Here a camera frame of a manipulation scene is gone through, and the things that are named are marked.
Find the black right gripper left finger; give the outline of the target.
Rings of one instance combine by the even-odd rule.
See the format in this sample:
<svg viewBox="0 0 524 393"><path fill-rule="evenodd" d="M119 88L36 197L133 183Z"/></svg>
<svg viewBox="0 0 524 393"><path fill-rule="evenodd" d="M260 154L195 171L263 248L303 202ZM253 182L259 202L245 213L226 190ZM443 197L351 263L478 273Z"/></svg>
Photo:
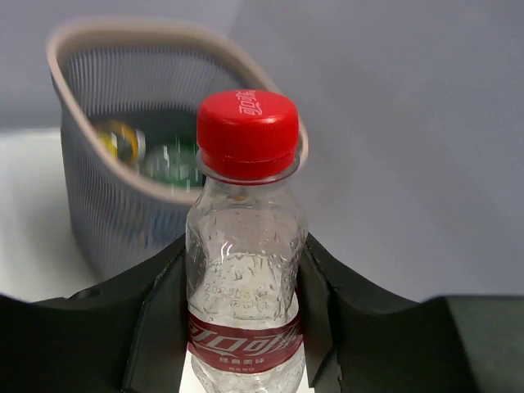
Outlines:
<svg viewBox="0 0 524 393"><path fill-rule="evenodd" d="M1 299L4 392L176 392L187 348L183 239L68 298Z"/></svg>

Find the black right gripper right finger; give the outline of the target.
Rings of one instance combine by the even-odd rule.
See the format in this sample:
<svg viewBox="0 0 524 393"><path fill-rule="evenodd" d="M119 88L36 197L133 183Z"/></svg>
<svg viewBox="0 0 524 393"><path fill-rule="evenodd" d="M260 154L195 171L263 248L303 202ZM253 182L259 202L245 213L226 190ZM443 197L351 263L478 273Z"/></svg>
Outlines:
<svg viewBox="0 0 524 393"><path fill-rule="evenodd" d="M520 296L398 296L309 237L298 299L317 392L520 392Z"/></svg>

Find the red label cola bottle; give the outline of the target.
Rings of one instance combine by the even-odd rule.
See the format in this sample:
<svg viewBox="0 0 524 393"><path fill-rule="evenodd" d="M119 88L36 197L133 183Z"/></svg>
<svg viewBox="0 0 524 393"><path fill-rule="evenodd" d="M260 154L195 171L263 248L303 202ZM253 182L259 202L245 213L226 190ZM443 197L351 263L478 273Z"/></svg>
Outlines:
<svg viewBox="0 0 524 393"><path fill-rule="evenodd" d="M291 193L300 121L278 93L236 89L198 111L206 177L187 214L188 349L208 392L295 392L305 368L296 278L308 235Z"/></svg>

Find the green plastic bottle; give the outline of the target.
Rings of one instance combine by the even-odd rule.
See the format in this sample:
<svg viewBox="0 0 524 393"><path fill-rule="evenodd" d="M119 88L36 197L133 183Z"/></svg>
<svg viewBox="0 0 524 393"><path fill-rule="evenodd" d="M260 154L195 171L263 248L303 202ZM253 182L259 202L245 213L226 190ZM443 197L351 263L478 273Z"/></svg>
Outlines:
<svg viewBox="0 0 524 393"><path fill-rule="evenodd" d="M156 182L182 188L186 192L204 182L197 168L195 144L176 142L150 150L142 162L141 174Z"/></svg>

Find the yellow label clear bottle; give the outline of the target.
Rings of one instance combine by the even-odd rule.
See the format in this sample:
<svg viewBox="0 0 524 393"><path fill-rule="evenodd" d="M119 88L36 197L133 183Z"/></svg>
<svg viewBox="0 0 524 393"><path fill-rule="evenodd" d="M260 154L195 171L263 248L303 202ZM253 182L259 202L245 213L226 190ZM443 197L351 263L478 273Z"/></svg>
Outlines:
<svg viewBox="0 0 524 393"><path fill-rule="evenodd" d="M137 165L146 154L145 134L120 120L96 122L99 140L110 154L126 165Z"/></svg>

